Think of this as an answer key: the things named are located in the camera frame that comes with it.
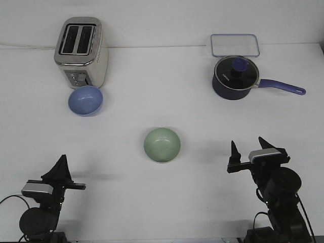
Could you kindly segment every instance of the purple handle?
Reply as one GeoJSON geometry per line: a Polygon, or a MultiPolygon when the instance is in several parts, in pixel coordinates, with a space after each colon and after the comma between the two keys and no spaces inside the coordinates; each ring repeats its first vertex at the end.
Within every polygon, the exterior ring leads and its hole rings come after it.
{"type": "Polygon", "coordinates": [[[271,79],[261,79],[259,83],[259,88],[264,88],[264,87],[273,87],[273,88],[278,88],[281,90],[286,90],[292,93],[295,93],[297,95],[305,95],[306,90],[303,88],[285,84],[279,81],[271,80],[271,79]]]}

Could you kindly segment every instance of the cable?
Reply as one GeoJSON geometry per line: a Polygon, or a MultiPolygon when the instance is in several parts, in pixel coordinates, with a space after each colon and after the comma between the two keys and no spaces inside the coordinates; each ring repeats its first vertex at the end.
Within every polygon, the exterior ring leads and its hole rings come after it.
{"type": "Polygon", "coordinates": [[[40,239],[40,240],[38,240],[38,241],[36,241],[36,240],[29,240],[28,238],[27,238],[27,236],[26,235],[23,235],[22,237],[25,239],[25,241],[27,242],[27,243],[31,243],[31,242],[33,242],[33,243],[45,243],[45,242],[47,242],[48,240],[50,240],[51,239],[51,237],[53,236],[53,234],[54,234],[54,229],[51,231],[51,232],[49,232],[49,234],[44,238],[44,239],[40,239]]]}
{"type": "Polygon", "coordinates": [[[10,197],[18,197],[18,198],[20,198],[21,200],[23,200],[26,203],[28,209],[30,209],[30,206],[29,206],[28,202],[23,197],[21,197],[20,195],[10,195],[10,196],[7,196],[7,197],[5,197],[4,199],[2,199],[0,201],[0,204],[2,204],[5,200],[7,200],[10,197]]]}
{"type": "MultiPolygon", "coordinates": [[[[28,202],[27,202],[23,197],[21,197],[20,195],[10,195],[10,196],[7,196],[7,197],[5,197],[4,199],[2,199],[2,200],[0,201],[0,204],[2,204],[5,200],[7,200],[7,199],[9,199],[9,198],[11,198],[11,197],[17,197],[17,198],[20,198],[21,200],[23,200],[23,201],[26,203],[28,209],[30,209],[30,206],[29,206],[28,202]]],[[[22,237],[20,237],[20,239],[18,240],[18,242],[21,242],[21,240],[22,240],[23,238],[25,238],[25,235],[23,235],[22,237]]]]}
{"type": "Polygon", "coordinates": [[[263,197],[260,195],[260,189],[259,189],[259,188],[257,188],[256,194],[257,194],[258,199],[259,199],[261,202],[265,203],[263,197]]]}
{"type": "Polygon", "coordinates": [[[22,237],[20,237],[20,239],[18,240],[18,242],[21,242],[21,240],[25,237],[25,235],[23,235],[22,237]]]}
{"type": "Polygon", "coordinates": [[[266,216],[268,216],[268,214],[266,212],[258,212],[255,217],[254,217],[254,220],[253,220],[253,231],[255,229],[255,220],[257,219],[257,216],[260,215],[260,214],[264,214],[266,216]]]}
{"type": "Polygon", "coordinates": [[[32,46],[32,45],[24,45],[24,44],[10,44],[10,43],[0,43],[0,46],[7,46],[7,47],[23,47],[29,49],[55,49],[55,47],[42,47],[42,46],[32,46]]]}
{"type": "Polygon", "coordinates": [[[299,203],[300,203],[300,206],[302,207],[303,212],[304,212],[304,214],[305,214],[305,218],[306,218],[306,220],[307,220],[308,227],[309,227],[310,232],[311,232],[311,234],[312,234],[313,241],[314,241],[314,243],[316,243],[315,235],[314,235],[314,232],[313,232],[312,226],[311,226],[311,224],[310,224],[310,222],[309,222],[309,218],[308,218],[308,216],[307,216],[307,213],[306,213],[306,210],[305,210],[305,208],[304,208],[304,205],[303,205],[302,201],[300,200],[300,197],[299,197],[298,193],[296,193],[296,196],[297,196],[297,199],[298,199],[298,201],[299,201],[299,203]]]}

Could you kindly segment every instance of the glass lid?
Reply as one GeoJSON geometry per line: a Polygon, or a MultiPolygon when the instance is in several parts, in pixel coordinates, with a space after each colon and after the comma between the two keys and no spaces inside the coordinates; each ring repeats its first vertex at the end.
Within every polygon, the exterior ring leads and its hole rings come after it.
{"type": "Polygon", "coordinates": [[[254,34],[212,34],[211,48],[214,57],[260,55],[257,37],[254,34]]]}
{"type": "Polygon", "coordinates": [[[217,80],[233,90],[250,89],[259,80],[259,70],[251,60],[242,56],[224,57],[216,64],[217,80]]]}

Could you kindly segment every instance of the navy blue saucepan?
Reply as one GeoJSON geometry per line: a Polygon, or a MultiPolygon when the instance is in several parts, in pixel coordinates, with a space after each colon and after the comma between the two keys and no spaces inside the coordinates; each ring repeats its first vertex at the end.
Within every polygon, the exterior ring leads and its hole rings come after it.
{"type": "Polygon", "coordinates": [[[259,69],[250,59],[242,56],[227,56],[215,65],[213,88],[215,92],[228,100],[239,100],[245,97],[251,88],[274,87],[298,95],[305,95],[303,88],[270,79],[260,79],[259,69]]]}

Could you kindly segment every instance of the rectangular glass lid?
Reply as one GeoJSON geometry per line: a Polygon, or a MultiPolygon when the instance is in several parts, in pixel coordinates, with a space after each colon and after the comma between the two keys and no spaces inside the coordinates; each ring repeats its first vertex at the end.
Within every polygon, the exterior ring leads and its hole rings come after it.
{"type": "Polygon", "coordinates": [[[257,37],[254,34],[212,34],[211,48],[214,57],[260,55],[257,37]]]}

